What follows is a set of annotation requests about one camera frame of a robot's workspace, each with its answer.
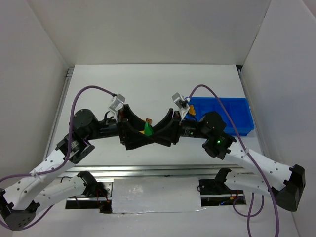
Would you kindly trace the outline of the green lego brick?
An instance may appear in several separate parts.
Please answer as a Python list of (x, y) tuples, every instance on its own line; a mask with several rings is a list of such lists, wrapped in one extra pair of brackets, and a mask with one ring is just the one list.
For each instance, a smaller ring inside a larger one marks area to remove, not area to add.
[(153, 134), (154, 134), (153, 127), (148, 122), (146, 122), (144, 126), (144, 135), (152, 136)]

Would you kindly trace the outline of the orange lego brick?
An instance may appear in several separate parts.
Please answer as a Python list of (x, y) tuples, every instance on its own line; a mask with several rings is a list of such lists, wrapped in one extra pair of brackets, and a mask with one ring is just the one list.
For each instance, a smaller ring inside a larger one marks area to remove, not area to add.
[(196, 116), (196, 112), (195, 112), (195, 109), (194, 109), (193, 105), (189, 106), (188, 115), (191, 115), (191, 116), (194, 116), (194, 117)]

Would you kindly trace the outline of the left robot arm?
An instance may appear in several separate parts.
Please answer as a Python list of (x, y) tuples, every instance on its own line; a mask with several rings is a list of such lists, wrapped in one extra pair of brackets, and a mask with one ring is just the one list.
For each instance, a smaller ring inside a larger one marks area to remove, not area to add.
[(124, 105), (117, 119), (99, 121), (89, 109), (77, 111), (66, 135), (33, 171), (19, 174), (15, 184), (0, 191), (1, 224), (12, 231), (33, 225), (36, 215), (54, 204), (73, 197), (105, 197), (108, 191), (88, 171), (51, 186), (51, 183), (88, 156), (94, 149), (91, 140), (118, 136), (126, 149), (133, 150), (154, 142), (153, 134), (145, 132), (146, 124)]

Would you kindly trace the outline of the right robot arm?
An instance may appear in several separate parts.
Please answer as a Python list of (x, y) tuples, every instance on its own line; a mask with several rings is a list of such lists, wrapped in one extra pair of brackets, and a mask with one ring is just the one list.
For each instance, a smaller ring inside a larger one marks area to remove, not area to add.
[(177, 143), (180, 137), (206, 139), (202, 147), (209, 156), (256, 174), (250, 178), (222, 168), (216, 177), (224, 186), (271, 197), (279, 207), (297, 211), (306, 185), (305, 169), (298, 164), (289, 166), (276, 162), (255, 152), (240, 138), (227, 134), (225, 128), (226, 123), (218, 112), (208, 112), (195, 121), (183, 120), (178, 111), (171, 110), (157, 125), (145, 127), (145, 133), (152, 130), (150, 137), (164, 146)]

